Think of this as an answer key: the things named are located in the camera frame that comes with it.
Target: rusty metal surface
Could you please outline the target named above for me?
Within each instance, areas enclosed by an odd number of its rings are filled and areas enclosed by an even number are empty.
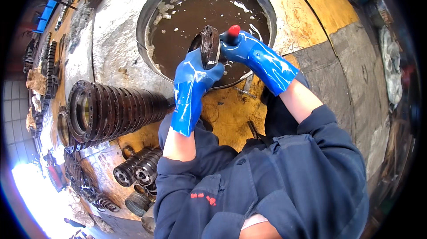
[[[158,122],[168,108],[166,98],[157,92],[78,81],[67,113],[72,136],[88,147]]]

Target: workbench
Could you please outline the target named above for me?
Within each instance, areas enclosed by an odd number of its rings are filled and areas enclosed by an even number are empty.
[[[91,55],[87,55],[88,58],[81,62],[89,62],[85,67],[89,71],[93,66],[94,75],[80,77],[119,87],[146,88],[162,92],[167,98],[172,97],[172,84],[150,74],[152,72],[137,51],[136,19],[144,1],[104,0],[99,5],[93,14],[92,28],[87,28],[93,33],[85,35],[88,41],[81,43],[83,50],[93,49],[93,60]],[[277,16],[277,29],[280,30],[273,49],[296,67],[301,67],[313,92],[329,105],[337,114],[339,125],[352,135],[368,163],[368,175],[373,174],[382,162],[388,139],[387,91],[377,45],[371,44],[347,0],[270,1]],[[55,31],[59,14],[56,10],[40,41],[44,40],[47,32],[51,32],[52,39],[59,42],[70,30],[72,13],[73,10],[68,10],[62,26]],[[49,127],[44,127],[50,131],[55,151],[62,151],[57,141],[56,116],[59,106],[66,104],[66,90],[70,89],[72,73],[64,72],[64,63],[69,59],[67,51],[63,51],[61,56],[56,51],[56,60],[61,61],[62,80],[56,98],[51,102],[53,121]],[[242,89],[244,84],[240,82],[237,87]],[[258,132],[264,134],[267,109],[259,100],[263,88],[264,84],[254,76],[249,92],[256,96],[255,99],[232,87],[206,94],[201,116],[212,125],[220,145],[230,145],[241,151],[246,139],[252,138],[248,121],[253,121]],[[124,205],[133,188],[119,185],[112,172],[114,167],[124,162],[123,147],[132,146],[139,151],[143,146],[158,146],[159,125],[159,122],[153,123],[119,137],[111,141],[107,149],[83,159],[82,167],[98,182],[100,191],[121,208],[118,213],[107,211],[106,214],[140,220]],[[88,204],[85,206],[90,213],[98,214],[95,208]]]

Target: jacket sleeve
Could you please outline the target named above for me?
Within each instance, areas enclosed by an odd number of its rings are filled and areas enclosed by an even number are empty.
[[[309,233],[317,238],[358,238],[369,211],[362,154],[327,105],[314,109],[297,133],[304,142],[285,146],[283,160]]]
[[[169,237],[184,200],[200,182],[192,173],[197,166],[197,158],[187,162],[160,158],[157,164],[157,197],[154,204],[155,238]]]

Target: blue glove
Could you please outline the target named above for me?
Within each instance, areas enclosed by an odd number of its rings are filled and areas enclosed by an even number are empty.
[[[201,114],[201,98],[224,74],[224,65],[216,64],[205,70],[201,63],[200,48],[189,52],[176,68],[174,94],[175,111],[171,126],[176,132],[189,137]]]
[[[298,73],[295,66],[246,31],[239,33],[235,46],[225,44],[225,36],[220,35],[221,53],[227,60],[248,66],[275,96],[286,91]]]

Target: worker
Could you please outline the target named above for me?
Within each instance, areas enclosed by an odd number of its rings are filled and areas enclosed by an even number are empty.
[[[159,128],[154,237],[359,238],[369,210],[366,167],[348,133],[301,71],[247,32],[233,44],[224,36],[227,60],[266,86],[266,135],[240,153],[219,146],[200,114],[224,66],[205,70],[200,49],[189,52],[176,69],[175,111]]]
[[[83,224],[81,224],[81,223],[78,223],[77,221],[73,221],[72,219],[67,219],[67,218],[64,218],[64,221],[65,222],[67,222],[67,223],[69,223],[71,226],[73,226],[73,227],[77,227],[77,228],[86,228],[86,226],[85,225],[83,225]]]

